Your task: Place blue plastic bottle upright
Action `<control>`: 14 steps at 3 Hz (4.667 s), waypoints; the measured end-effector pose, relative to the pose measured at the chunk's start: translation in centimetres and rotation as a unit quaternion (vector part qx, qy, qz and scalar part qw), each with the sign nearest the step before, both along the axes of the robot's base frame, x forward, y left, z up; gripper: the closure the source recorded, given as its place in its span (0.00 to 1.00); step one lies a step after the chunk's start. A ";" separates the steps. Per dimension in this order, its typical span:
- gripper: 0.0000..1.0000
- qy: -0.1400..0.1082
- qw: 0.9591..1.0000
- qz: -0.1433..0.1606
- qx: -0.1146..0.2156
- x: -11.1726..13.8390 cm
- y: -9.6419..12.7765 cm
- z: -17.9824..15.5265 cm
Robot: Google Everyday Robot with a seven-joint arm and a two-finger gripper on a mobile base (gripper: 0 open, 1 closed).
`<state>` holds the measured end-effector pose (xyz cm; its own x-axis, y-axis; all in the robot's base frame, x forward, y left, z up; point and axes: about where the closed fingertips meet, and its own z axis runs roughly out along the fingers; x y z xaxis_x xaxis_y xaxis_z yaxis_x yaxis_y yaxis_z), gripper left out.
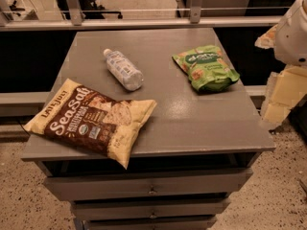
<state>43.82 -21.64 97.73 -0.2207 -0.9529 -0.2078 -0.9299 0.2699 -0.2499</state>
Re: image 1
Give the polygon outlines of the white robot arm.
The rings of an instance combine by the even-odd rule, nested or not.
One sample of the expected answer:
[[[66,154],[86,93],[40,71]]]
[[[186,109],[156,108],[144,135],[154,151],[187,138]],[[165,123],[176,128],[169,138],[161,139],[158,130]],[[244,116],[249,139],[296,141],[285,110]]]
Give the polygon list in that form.
[[[295,0],[277,25],[255,41],[255,46],[273,48],[277,60],[286,64],[271,73],[261,106],[261,126],[279,127],[291,110],[307,95],[307,1]]]

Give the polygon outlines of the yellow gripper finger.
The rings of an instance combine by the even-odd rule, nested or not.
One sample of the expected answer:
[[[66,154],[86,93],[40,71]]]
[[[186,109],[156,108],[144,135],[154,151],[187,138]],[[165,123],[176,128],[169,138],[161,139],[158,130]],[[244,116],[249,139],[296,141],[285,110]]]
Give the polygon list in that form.
[[[260,125],[267,130],[281,126],[291,110],[307,95],[307,67],[287,65],[280,73],[272,72],[261,106]]]
[[[277,25],[274,25],[271,28],[269,28],[264,34],[262,34],[256,39],[254,45],[262,49],[274,48],[276,29]]]

